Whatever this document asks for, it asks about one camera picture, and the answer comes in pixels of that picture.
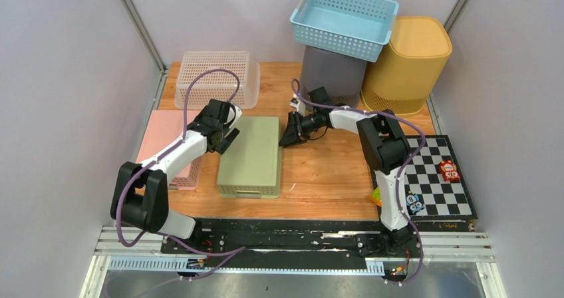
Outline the green perforated basket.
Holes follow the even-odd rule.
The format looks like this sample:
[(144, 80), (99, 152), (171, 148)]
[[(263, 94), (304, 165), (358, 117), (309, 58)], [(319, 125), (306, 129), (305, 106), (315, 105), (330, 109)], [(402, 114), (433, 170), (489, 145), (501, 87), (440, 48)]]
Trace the green perforated basket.
[(281, 191), (280, 119), (242, 116), (239, 134), (219, 161), (216, 186), (225, 198), (276, 199)]

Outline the white perforated basket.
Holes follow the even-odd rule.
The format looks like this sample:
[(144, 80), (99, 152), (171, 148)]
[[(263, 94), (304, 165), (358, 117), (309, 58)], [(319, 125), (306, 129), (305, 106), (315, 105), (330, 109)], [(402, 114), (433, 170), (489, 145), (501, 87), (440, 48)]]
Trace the white perforated basket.
[(183, 109), (186, 91), (200, 74), (210, 70), (229, 70), (239, 78), (240, 85), (229, 73), (223, 71), (202, 77), (192, 87), (188, 109), (203, 108), (211, 99), (227, 101), (232, 98), (242, 109), (254, 108), (260, 91), (260, 64), (248, 51), (187, 51), (184, 53), (178, 73), (174, 106)]

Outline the pink perforated basket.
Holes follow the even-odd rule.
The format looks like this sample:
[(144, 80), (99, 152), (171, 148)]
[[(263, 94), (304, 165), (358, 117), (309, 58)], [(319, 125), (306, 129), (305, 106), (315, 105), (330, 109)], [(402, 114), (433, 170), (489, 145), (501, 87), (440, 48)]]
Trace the pink perforated basket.
[[(181, 110), (154, 110), (137, 155), (136, 163), (160, 154), (180, 134), (183, 125)], [(202, 157), (196, 158), (185, 167), (169, 185), (172, 189), (195, 190), (198, 186), (202, 169)]]

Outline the grey slatted waste bin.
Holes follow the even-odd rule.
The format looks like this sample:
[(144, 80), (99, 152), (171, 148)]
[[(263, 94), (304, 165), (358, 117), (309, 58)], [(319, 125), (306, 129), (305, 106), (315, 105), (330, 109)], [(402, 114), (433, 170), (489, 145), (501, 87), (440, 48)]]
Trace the grey slatted waste bin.
[(307, 98), (309, 92), (323, 87), (335, 104), (356, 107), (366, 66), (364, 60), (306, 46), (299, 93)]

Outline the yellow slatted waste bin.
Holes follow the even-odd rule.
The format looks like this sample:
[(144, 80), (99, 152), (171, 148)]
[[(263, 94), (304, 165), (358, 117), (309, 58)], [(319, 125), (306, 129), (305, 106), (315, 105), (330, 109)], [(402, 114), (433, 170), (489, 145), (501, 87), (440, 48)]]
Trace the yellow slatted waste bin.
[(360, 101), (368, 110), (418, 114), (452, 52), (444, 26), (432, 17), (396, 19), (389, 43), (366, 66)]

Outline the blue perforated basket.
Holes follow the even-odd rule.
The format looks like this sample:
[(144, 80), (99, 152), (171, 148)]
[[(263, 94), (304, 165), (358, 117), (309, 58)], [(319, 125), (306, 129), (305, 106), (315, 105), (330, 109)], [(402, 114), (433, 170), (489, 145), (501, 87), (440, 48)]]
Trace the blue perforated basket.
[(298, 43), (374, 63), (398, 10), (393, 0), (299, 0), (290, 22)]

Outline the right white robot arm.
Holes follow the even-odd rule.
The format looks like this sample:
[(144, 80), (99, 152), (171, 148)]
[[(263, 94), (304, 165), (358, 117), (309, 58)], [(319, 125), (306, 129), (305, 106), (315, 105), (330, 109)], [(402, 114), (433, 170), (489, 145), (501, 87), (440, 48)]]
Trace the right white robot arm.
[(410, 145), (393, 111), (378, 115), (359, 112), (346, 105), (334, 106), (325, 88), (309, 93), (312, 113), (288, 114), (287, 127), (279, 141), (287, 148), (305, 143), (322, 127), (358, 134), (364, 159), (374, 172), (380, 191), (380, 222), (384, 229), (376, 241), (361, 240), (359, 253), (368, 256), (383, 252), (397, 256), (412, 239), (414, 229), (406, 204), (405, 167)]

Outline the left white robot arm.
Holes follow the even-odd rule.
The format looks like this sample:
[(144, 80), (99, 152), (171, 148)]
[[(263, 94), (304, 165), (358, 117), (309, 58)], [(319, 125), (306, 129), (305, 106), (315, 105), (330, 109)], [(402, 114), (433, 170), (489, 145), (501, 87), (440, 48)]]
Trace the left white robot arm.
[(116, 222), (119, 241), (126, 247), (122, 227), (142, 233), (178, 238), (187, 253), (197, 253), (204, 236), (196, 231), (196, 219), (169, 206), (168, 186), (194, 160), (204, 154), (223, 154), (239, 134), (236, 122), (243, 114), (235, 103), (211, 99), (193, 121), (183, 117), (180, 135), (159, 153), (141, 163), (125, 162), (118, 170), (110, 216)]

